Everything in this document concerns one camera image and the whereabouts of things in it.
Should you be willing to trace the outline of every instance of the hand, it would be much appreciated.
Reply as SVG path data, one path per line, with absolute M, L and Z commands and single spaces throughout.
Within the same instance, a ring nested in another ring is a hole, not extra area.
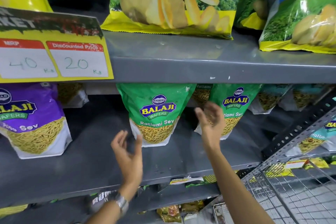
M 123 175 L 123 184 L 119 193 L 130 201 L 142 181 L 142 136 L 138 135 L 136 138 L 134 154 L 126 150 L 126 137 L 127 131 L 121 130 L 112 140 L 111 147 Z
M 201 108 L 195 108 L 195 113 L 202 129 L 202 140 L 206 150 L 221 150 L 219 141 L 226 126 L 222 109 L 210 101 Z

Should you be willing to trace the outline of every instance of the metal wire grid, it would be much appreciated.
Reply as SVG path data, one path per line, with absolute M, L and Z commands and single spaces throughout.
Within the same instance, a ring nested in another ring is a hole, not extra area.
M 304 177 L 282 175 L 282 163 L 260 170 L 245 183 L 276 224 L 336 224 L 336 180 L 310 164 L 315 168 L 305 170 Z M 217 224 L 225 223 L 227 211 L 225 203 L 214 205 Z

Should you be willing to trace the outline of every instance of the silver wristwatch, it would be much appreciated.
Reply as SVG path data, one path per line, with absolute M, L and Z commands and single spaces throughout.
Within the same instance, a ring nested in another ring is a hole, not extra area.
M 117 202 L 117 205 L 120 207 L 121 216 L 124 216 L 124 214 L 128 210 L 128 201 L 123 196 L 121 196 L 119 192 L 116 194 L 114 200 Z

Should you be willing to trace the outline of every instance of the white price box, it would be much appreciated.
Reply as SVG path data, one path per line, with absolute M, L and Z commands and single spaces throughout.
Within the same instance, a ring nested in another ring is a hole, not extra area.
M 47 41 L 63 77 L 108 77 L 101 44 Z
M 51 78 L 57 71 L 40 41 L 0 39 L 0 76 L 6 79 Z

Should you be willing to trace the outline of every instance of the purple snack packet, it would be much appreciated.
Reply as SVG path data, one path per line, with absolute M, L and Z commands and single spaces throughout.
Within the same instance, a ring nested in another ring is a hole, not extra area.
M 55 83 L 0 84 L 0 133 L 19 158 L 61 155 L 71 136 Z

